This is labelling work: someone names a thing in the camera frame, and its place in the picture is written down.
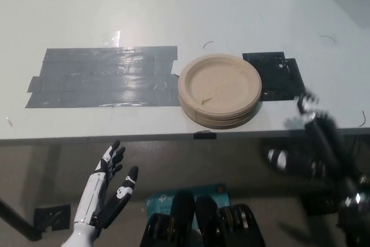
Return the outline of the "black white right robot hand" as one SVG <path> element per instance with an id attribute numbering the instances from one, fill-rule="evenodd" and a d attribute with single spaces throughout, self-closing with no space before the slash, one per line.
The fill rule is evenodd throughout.
<path id="1" fill-rule="evenodd" d="M 319 107 L 319 98 L 312 92 L 305 91 L 299 96 L 296 96 L 294 98 L 294 102 L 296 104 L 298 115 L 288 117 L 285 120 L 284 126 L 288 130 L 304 129 L 305 126 L 313 120 L 317 120 L 317 122 L 323 126 L 336 130 L 338 129 L 338 125 L 334 117 L 329 113 L 329 111 Z"/>

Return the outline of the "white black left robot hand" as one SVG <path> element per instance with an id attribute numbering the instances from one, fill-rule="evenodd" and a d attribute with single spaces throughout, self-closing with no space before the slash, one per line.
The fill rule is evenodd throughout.
<path id="1" fill-rule="evenodd" d="M 113 142 L 100 158 L 94 172 L 89 176 L 77 208 L 74 223 L 83 223 L 97 229 L 108 228 L 129 202 L 138 178 L 139 168 L 133 166 L 120 187 L 109 198 L 106 191 L 117 172 L 125 147 L 120 141 Z"/>

